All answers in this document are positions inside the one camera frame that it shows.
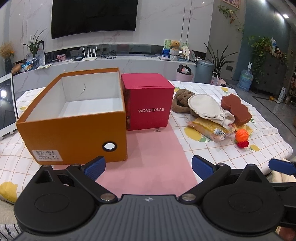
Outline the brown plush knot toy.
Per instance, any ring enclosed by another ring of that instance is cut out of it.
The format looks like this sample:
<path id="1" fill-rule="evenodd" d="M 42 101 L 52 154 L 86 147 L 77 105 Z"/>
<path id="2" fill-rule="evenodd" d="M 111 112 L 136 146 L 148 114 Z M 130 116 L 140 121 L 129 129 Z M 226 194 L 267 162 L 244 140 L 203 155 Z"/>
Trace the brown plush knot toy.
<path id="1" fill-rule="evenodd" d="M 195 95 L 187 89 L 178 89 L 171 104 L 171 110 L 175 113 L 189 113 L 188 99 Z"/>

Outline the brown bear-shaped sponge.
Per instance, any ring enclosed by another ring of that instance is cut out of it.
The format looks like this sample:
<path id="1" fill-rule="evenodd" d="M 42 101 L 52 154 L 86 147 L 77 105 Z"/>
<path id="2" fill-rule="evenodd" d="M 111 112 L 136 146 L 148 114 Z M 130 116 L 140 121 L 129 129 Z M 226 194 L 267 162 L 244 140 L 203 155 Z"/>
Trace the brown bear-shaped sponge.
<path id="1" fill-rule="evenodd" d="M 221 99 L 221 107 L 234 115 L 234 124 L 243 126 L 252 119 L 247 106 L 242 104 L 240 98 L 234 94 L 223 96 Z"/>

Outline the white tablet on stand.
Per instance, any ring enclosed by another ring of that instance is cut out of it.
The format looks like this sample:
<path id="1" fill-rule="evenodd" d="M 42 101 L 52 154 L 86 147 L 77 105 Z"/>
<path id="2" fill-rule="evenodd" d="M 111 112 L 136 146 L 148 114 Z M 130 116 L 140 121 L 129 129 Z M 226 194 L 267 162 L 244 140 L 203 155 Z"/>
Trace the white tablet on stand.
<path id="1" fill-rule="evenodd" d="M 0 136 L 2 140 L 5 135 L 14 133 L 17 129 L 16 122 L 19 119 L 12 73 L 1 77 L 0 91 Z"/>

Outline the checked lemon tablecloth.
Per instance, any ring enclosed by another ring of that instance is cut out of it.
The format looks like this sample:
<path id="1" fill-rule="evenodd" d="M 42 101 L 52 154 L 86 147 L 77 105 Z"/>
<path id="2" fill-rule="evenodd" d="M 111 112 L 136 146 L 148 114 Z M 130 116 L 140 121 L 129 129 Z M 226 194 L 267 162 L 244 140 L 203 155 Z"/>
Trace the checked lemon tablecloth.
<path id="1" fill-rule="evenodd" d="M 194 93 L 206 93 L 220 102 L 222 96 L 235 94 L 235 90 L 208 84 L 171 81 L 178 89 L 188 89 Z M 182 148 L 191 161 L 194 155 L 212 162 L 225 163 L 233 169 L 243 169 L 247 164 L 255 164 L 263 174 L 270 172 L 268 161 L 272 158 L 287 159 L 293 148 L 280 136 L 278 129 L 266 121 L 251 104 L 243 101 L 253 115 L 247 123 L 253 129 L 249 137 L 249 147 L 240 149 L 235 135 L 223 141 L 214 142 L 187 127 L 195 118 L 190 114 L 178 114 L 171 111 L 169 124 L 175 132 Z M 8 134 L 1 140 L 1 199 L 14 202 L 27 186 L 40 165 L 33 159 L 18 132 Z"/>

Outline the white wifi router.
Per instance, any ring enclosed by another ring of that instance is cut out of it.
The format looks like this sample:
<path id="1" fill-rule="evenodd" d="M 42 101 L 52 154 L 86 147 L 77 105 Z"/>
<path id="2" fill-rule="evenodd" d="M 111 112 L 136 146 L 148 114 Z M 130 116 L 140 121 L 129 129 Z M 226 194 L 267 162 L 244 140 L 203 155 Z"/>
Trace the white wifi router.
<path id="1" fill-rule="evenodd" d="M 91 49 L 90 47 L 85 50 L 83 48 L 83 59 L 82 61 L 96 60 L 97 59 L 97 47 Z"/>

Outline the orange crochet ball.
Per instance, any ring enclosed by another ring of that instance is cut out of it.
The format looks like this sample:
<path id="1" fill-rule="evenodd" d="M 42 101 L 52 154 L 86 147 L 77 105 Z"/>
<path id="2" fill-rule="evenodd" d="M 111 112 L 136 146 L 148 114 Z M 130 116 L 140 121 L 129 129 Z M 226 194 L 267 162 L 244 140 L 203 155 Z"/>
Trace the orange crochet ball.
<path id="1" fill-rule="evenodd" d="M 239 129 L 235 133 L 236 144 L 239 148 L 244 149 L 249 146 L 249 133 L 245 129 Z"/>

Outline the grey trash can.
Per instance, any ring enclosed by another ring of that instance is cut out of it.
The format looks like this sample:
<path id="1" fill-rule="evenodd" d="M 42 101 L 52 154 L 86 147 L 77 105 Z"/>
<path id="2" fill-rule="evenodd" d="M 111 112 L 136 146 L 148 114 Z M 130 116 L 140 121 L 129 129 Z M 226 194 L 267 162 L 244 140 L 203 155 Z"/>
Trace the grey trash can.
<path id="1" fill-rule="evenodd" d="M 194 82 L 210 84 L 215 65 L 210 61 L 199 59 L 196 63 Z"/>

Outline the red Wonderlab box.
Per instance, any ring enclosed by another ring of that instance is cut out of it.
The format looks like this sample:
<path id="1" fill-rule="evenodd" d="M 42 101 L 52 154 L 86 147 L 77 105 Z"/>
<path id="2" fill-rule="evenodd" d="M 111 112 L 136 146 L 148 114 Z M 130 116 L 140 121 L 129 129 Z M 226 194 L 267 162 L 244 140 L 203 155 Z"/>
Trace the red Wonderlab box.
<path id="1" fill-rule="evenodd" d="M 168 125 L 175 87 L 159 73 L 121 75 L 127 130 Z"/>

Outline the climbing ivy plant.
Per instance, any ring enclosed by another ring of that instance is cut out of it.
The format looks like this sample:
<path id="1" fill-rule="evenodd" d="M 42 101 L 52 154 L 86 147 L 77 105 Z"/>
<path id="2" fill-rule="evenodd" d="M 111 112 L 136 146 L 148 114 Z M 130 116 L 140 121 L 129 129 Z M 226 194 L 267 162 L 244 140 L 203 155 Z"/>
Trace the climbing ivy plant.
<path id="1" fill-rule="evenodd" d="M 264 76 L 263 65 L 270 55 L 280 62 L 280 65 L 287 67 L 287 54 L 280 49 L 277 50 L 276 40 L 266 36 L 250 36 L 248 44 L 252 48 L 252 73 L 256 84 L 260 83 L 260 77 Z"/>

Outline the beige bath mitt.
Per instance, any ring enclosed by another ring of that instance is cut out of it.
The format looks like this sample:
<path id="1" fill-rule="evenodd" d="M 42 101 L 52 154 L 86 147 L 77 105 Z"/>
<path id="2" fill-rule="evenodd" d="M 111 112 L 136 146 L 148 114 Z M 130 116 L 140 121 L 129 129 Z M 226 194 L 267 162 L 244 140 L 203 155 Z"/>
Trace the beige bath mitt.
<path id="1" fill-rule="evenodd" d="M 231 129 L 235 117 L 208 94 L 195 94 L 188 99 L 188 106 L 192 114 L 205 120 L 213 121 L 227 130 Z"/>

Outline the tall leafy floor plant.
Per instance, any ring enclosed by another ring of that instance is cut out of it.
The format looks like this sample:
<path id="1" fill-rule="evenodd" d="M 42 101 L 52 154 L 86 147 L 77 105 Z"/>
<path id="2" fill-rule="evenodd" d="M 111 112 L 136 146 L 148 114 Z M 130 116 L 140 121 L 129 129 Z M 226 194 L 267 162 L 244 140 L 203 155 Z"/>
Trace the tall leafy floor plant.
<path id="1" fill-rule="evenodd" d="M 207 49 L 205 60 L 214 64 L 214 72 L 217 73 L 218 76 L 220 77 L 222 67 L 226 64 L 234 63 L 234 61 L 232 61 L 232 60 L 229 61 L 229 60 L 227 60 L 227 58 L 230 56 L 236 55 L 238 52 L 233 52 L 233 53 L 227 54 L 226 50 L 228 49 L 229 45 L 227 45 L 224 48 L 222 53 L 219 53 L 218 50 L 214 51 L 214 49 L 212 48 L 212 46 L 210 44 L 207 45 L 204 43 L 204 45 Z"/>

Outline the teddy bear bouquet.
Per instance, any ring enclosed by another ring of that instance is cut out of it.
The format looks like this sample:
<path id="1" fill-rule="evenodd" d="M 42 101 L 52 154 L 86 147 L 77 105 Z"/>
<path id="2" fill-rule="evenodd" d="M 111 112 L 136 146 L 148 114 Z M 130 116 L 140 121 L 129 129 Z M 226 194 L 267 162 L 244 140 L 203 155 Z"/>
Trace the teddy bear bouquet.
<path id="1" fill-rule="evenodd" d="M 177 61 L 179 58 L 179 47 L 180 42 L 179 41 L 171 41 L 170 44 L 170 59 L 172 61 Z"/>

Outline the blue water bottle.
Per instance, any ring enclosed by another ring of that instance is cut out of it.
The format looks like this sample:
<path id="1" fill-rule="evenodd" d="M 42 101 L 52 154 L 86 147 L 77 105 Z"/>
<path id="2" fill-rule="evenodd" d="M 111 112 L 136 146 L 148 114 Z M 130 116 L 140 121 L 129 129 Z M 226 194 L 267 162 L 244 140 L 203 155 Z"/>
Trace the blue water bottle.
<path id="1" fill-rule="evenodd" d="M 248 63 L 246 70 L 242 70 L 237 84 L 239 89 L 248 92 L 253 81 L 253 74 L 251 71 L 252 63 Z"/>

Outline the potted green plant left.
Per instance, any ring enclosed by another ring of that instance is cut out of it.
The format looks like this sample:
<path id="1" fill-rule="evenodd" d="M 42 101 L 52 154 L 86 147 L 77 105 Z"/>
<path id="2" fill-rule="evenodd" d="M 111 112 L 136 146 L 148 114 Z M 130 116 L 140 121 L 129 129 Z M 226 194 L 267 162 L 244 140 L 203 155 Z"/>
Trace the potted green plant left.
<path id="1" fill-rule="evenodd" d="M 37 57 L 37 51 L 40 48 L 40 45 L 43 44 L 43 40 L 40 39 L 41 34 L 45 32 L 46 29 L 41 31 L 39 34 L 37 34 L 37 31 L 35 32 L 34 35 L 30 35 L 30 39 L 27 44 L 22 43 L 22 45 L 27 46 L 30 50 L 30 53 L 32 54 L 32 66 L 33 69 L 37 69 L 40 66 L 39 59 Z"/>

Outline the yellow cloth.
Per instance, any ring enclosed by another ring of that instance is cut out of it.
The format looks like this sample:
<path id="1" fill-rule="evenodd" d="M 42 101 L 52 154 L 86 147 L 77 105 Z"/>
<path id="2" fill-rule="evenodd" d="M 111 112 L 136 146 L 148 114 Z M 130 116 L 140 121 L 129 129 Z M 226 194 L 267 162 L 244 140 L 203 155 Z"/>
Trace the yellow cloth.
<path id="1" fill-rule="evenodd" d="M 251 135 L 253 132 L 253 129 L 248 125 L 239 126 L 237 127 L 237 130 L 246 130 L 248 132 L 248 135 Z"/>

